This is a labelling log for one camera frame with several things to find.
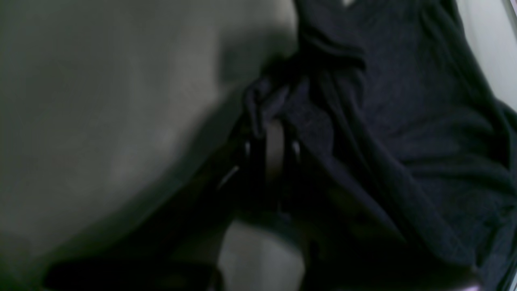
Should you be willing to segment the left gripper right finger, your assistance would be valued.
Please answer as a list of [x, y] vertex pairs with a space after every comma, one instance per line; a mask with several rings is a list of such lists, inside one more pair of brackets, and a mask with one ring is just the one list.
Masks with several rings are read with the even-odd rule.
[[316, 225], [321, 218], [324, 189], [317, 166], [299, 140], [293, 126], [284, 122], [284, 158], [281, 186], [281, 213], [302, 226]]

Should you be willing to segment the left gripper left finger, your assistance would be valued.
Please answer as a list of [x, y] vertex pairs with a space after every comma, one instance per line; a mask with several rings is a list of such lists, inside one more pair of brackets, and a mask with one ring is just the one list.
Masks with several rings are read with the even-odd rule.
[[191, 227], [228, 225], [256, 208], [265, 186], [265, 138], [238, 121], [190, 180]]

